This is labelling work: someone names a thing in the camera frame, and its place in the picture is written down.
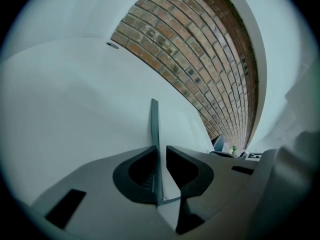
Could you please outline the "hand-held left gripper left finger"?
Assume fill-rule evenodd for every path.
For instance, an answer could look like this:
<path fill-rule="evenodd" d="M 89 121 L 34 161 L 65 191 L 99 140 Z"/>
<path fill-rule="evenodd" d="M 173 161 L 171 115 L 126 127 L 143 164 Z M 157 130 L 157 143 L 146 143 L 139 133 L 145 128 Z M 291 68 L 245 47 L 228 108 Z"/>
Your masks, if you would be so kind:
<path fill-rule="evenodd" d="M 157 210 L 155 146 L 88 162 L 24 210 L 51 240 L 171 240 Z"/>

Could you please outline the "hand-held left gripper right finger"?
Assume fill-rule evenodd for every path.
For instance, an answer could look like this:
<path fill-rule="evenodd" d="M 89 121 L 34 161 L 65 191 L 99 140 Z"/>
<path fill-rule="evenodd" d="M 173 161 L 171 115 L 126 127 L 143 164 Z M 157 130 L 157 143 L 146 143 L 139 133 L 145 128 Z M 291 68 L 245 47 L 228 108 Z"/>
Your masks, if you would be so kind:
<path fill-rule="evenodd" d="M 253 174 L 256 161 L 167 146 L 166 168 L 180 189 L 176 233 L 183 235 L 211 219 Z"/>

